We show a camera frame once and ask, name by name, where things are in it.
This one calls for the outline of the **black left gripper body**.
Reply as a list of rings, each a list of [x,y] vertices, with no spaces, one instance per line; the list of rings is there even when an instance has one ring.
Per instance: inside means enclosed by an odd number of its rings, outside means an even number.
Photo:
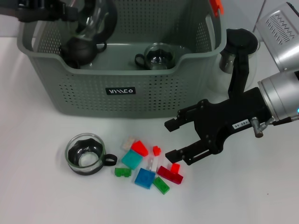
[[[63,17],[64,3],[60,0],[1,0],[0,14],[20,22],[55,21]]]

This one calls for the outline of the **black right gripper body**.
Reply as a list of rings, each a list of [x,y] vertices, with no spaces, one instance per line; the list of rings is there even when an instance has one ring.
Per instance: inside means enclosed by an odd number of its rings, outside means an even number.
[[[202,107],[197,110],[194,126],[200,137],[199,153],[205,156],[221,153],[229,136],[251,127],[240,122],[256,117],[263,123],[271,118],[257,87],[217,104],[203,100]]]

